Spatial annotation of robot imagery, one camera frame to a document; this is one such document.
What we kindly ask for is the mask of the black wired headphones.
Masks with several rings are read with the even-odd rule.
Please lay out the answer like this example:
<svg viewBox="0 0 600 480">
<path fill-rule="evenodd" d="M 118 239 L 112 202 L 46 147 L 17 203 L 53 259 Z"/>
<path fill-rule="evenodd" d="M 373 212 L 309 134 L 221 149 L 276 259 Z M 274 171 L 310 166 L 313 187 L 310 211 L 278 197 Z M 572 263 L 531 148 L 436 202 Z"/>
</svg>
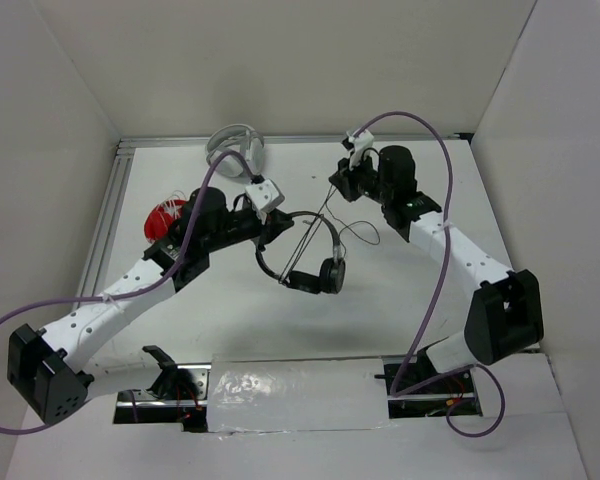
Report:
<svg viewBox="0 0 600 480">
<path fill-rule="evenodd" d="M 369 220 L 346 221 L 338 217 L 331 203 L 333 187 L 314 209 L 292 211 L 282 227 L 288 232 L 283 245 L 290 251 L 273 245 L 273 234 L 264 234 L 256 241 L 255 259 L 260 269 L 279 285 L 309 294 L 339 293 L 347 271 L 348 239 L 366 246 L 378 246 L 381 236 Z"/>
</svg>

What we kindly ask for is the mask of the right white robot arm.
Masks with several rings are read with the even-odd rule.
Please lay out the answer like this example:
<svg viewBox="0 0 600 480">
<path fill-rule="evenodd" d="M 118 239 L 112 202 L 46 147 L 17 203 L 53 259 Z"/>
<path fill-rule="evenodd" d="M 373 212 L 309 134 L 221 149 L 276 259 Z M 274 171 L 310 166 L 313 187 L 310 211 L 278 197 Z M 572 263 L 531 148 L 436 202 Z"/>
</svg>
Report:
<svg viewBox="0 0 600 480">
<path fill-rule="evenodd" d="M 470 300 L 462 329 L 419 351 L 416 379 L 420 387 L 440 391 L 452 371 L 492 365 L 542 340 L 536 276 L 493 259 L 452 225 L 444 208 L 419 191 L 408 148 L 384 147 L 376 160 L 371 158 L 372 151 L 350 146 L 330 183 L 348 202 L 362 196 L 377 202 L 386 223 L 436 261 L 442 274 L 454 273 Z"/>
</svg>

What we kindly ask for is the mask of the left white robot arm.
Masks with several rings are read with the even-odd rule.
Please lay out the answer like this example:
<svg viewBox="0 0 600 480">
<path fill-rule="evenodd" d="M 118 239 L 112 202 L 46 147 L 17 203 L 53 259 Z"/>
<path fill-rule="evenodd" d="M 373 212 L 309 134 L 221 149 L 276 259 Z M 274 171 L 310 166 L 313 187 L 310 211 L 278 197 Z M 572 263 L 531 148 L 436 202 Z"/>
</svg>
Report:
<svg viewBox="0 0 600 480">
<path fill-rule="evenodd" d="M 245 187 L 231 210 L 214 187 L 195 190 L 166 234 L 95 301 L 47 326 L 24 324 L 9 338 L 7 379 L 46 425 L 75 413 L 93 391 L 94 354 L 146 311 L 201 275 L 212 253 L 256 239 L 277 237 L 292 225 L 280 211 L 283 194 L 270 180 Z"/>
</svg>

